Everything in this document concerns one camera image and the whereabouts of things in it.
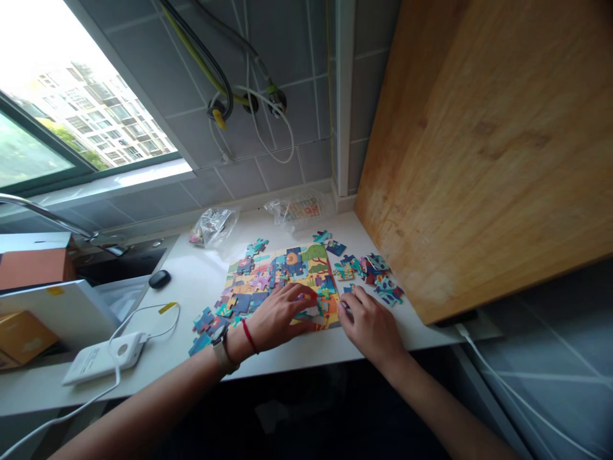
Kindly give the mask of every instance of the black computer mouse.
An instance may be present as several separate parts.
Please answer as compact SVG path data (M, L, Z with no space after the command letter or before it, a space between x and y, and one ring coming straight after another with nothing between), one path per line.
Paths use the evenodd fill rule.
M166 270L160 270L157 273L151 275L149 278L149 285L153 289L161 289L166 286L170 281L170 273Z

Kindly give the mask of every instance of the sink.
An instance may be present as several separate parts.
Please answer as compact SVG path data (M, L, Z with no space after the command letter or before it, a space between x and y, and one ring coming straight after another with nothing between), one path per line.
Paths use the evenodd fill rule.
M178 238L179 235L172 235L142 241L130 246L121 257L104 251L86 254L73 260L73 264L77 276L92 286L151 275L160 269Z

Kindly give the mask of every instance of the hand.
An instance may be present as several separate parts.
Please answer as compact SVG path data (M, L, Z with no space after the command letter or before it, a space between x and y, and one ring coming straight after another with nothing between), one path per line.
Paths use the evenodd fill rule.
M358 350L382 373L405 360L409 354L404 349L394 315L373 299L361 287L341 296L338 318L345 334ZM346 302L351 313L345 309Z
M301 293L310 298L294 300ZM315 330L312 323L289 324L298 312L315 305L317 293L308 286L288 283L284 287L276 288L255 313L245 320L257 351L278 347L300 334ZM228 356L232 362L239 364L253 355L253 347L242 325L231 329L228 334L231 334L228 340Z

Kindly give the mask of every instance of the kitchen faucet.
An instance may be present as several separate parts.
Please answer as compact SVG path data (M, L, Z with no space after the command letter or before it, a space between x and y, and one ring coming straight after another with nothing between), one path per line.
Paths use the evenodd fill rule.
M34 211L36 214L39 214L42 217L45 217L46 219L49 219L51 222L54 222L60 227L64 227L66 230L69 230L72 233L81 235L83 238L85 238L85 241L87 241L88 243L96 247L99 247L100 249L103 249L107 252L110 252L115 257L123 256L123 254L128 252L128 248L124 248L117 244L112 244L108 246L96 244L96 240L100 236L100 232L92 233L87 230L83 230L83 228L79 227L77 224L74 224L73 222L70 222L68 219L57 216L53 214L51 211L49 211L48 209L43 208L42 206L38 206L36 203L30 200L27 200L25 198L21 198L21 197L14 196L14 195L0 194L0 203L16 204L17 206L21 206L23 208Z

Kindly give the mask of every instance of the forearm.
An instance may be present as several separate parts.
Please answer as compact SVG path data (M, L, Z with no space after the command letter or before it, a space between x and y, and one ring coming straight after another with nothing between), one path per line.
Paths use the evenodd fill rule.
M250 355L244 334L228 333L228 356ZM51 458L134 458L161 440L189 409L223 378L215 352L207 347L82 431Z
M434 432L450 457L516 459L514 451L462 406L417 362L406 359L381 372Z

